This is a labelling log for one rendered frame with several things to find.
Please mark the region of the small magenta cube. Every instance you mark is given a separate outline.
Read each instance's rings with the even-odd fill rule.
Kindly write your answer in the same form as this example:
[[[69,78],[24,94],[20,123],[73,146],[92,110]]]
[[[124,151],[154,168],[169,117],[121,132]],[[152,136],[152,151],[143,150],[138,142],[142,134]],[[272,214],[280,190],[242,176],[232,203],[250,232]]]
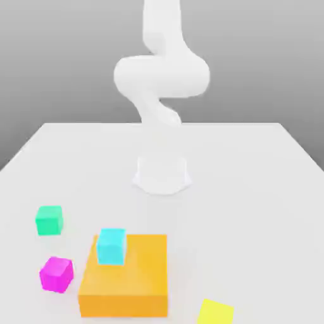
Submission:
[[[44,290],[63,294],[74,278],[72,260],[51,256],[39,276]]]

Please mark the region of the large orange box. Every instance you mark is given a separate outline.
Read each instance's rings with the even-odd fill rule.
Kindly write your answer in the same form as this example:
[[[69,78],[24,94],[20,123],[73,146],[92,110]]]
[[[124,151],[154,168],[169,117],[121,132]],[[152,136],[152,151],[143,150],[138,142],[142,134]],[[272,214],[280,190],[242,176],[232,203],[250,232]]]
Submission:
[[[78,290],[81,317],[168,316],[167,236],[128,234],[124,265],[99,265],[97,239]]]

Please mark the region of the small green cube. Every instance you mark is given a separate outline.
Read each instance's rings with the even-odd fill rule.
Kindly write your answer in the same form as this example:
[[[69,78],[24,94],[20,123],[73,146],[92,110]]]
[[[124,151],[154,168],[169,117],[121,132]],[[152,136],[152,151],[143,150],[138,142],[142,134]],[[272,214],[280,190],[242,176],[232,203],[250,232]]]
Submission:
[[[60,235],[63,229],[61,206],[41,206],[37,211],[35,223],[38,235]]]

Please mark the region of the small cyan cube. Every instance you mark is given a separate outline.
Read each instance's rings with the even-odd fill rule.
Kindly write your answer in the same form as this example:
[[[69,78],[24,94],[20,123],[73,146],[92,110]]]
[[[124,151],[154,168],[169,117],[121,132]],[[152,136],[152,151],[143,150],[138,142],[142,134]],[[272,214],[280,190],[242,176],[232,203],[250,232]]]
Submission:
[[[127,235],[124,228],[102,228],[96,242],[99,265],[124,265]]]

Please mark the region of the small yellow cube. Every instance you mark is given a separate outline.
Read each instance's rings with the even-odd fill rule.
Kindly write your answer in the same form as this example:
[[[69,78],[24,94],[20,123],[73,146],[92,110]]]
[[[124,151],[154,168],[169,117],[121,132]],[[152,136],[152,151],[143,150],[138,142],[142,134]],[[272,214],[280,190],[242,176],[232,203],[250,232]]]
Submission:
[[[197,318],[197,324],[232,324],[234,308],[232,306],[204,299]]]

